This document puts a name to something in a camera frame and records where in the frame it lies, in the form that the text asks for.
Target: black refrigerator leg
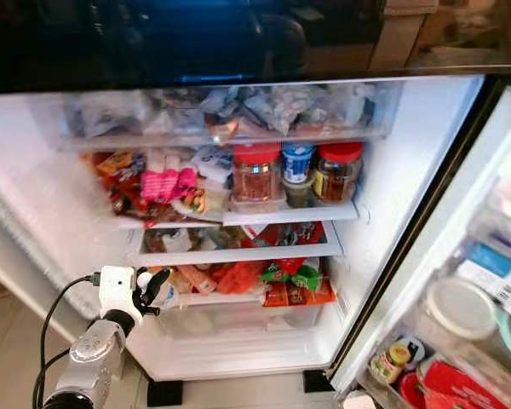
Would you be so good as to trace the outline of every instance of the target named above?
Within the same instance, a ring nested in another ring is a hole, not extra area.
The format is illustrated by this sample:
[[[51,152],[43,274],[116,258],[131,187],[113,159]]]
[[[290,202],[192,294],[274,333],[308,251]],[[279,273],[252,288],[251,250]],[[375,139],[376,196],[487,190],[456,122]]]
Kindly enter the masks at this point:
[[[147,407],[181,405],[184,381],[155,382],[147,385]]]
[[[325,377],[324,371],[303,371],[303,389],[306,394],[334,390],[330,381]]]

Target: black cable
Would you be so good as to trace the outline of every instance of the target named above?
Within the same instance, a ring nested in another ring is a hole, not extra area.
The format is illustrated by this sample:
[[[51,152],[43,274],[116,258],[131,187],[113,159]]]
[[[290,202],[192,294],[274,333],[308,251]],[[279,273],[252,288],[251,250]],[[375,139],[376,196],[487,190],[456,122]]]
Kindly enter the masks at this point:
[[[49,309],[49,312],[47,316],[45,317],[45,321],[43,322],[42,327],[42,334],[40,335],[40,371],[43,371],[43,374],[45,375],[45,335],[48,330],[49,322],[51,321],[51,315],[57,308],[57,305],[59,304],[59,301],[61,298],[65,295],[65,293],[74,285],[77,283],[81,283],[84,281],[92,281],[93,276],[92,275],[85,275],[83,277],[80,277],[79,279],[73,280],[71,283],[69,283],[59,294],[57,299],[51,304],[51,308]],[[42,407],[43,405],[43,388],[45,387],[45,376],[42,377],[41,386],[37,392],[37,407]]]
[[[52,366],[57,360],[62,358],[65,355],[68,355],[68,352],[70,349],[65,349],[60,354],[56,355],[55,357],[51,358],[47,364],[43,366],[42,369],[40,369],[40,372],[38,373],[36,377],[36,382],[34,383],[34,390],[32,391],[32,409],[39,409],[42,406],[38,406],[37,398],[39,395],[39,391],[43,390],[43,384],[42,381],[45,379],[45,372],[49,369],[50,366]]]

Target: tiled floor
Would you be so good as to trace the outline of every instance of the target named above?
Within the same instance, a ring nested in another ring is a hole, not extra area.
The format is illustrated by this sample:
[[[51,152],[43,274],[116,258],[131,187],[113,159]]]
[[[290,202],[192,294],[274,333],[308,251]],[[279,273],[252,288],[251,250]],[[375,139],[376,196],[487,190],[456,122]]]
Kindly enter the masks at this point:
[[[42,321],[14,297],[0,299],[0,408],[31,406],[37,375],[38,341]],[[52,330],[48,356],[68,344]],[[66,360],[48,372],[46,396],[55,386]],[[146,409],[147,380],[132,359],[127,359],[121,380],[114,380],[105,409]],[[247,377],[184,384],[184,404],[176,409],[332,409],[332,393],[302,393],[300,374]]]

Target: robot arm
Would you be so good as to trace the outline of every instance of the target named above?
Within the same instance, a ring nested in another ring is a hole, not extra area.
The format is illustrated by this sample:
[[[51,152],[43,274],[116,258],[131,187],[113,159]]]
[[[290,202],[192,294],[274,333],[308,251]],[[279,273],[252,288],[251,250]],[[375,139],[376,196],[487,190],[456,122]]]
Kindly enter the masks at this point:
[[[153,276],[140,270],[137,274],[133,268],[102,268],[101,319],[71,346],[66,369],[43,409],[101,409],[104,406],[126,337],[135,326],[142,324],[144,314],[159,314],[159,308],[150,304],[169,274],[168,268]]]

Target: refrigerator top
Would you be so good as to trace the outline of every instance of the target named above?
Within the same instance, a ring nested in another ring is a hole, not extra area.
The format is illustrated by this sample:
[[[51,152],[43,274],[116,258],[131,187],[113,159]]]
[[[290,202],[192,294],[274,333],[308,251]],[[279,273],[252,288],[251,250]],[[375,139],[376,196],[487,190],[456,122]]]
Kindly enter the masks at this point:
[[[0,2],[0,93],[472,72],[511,72],[511,0]]]

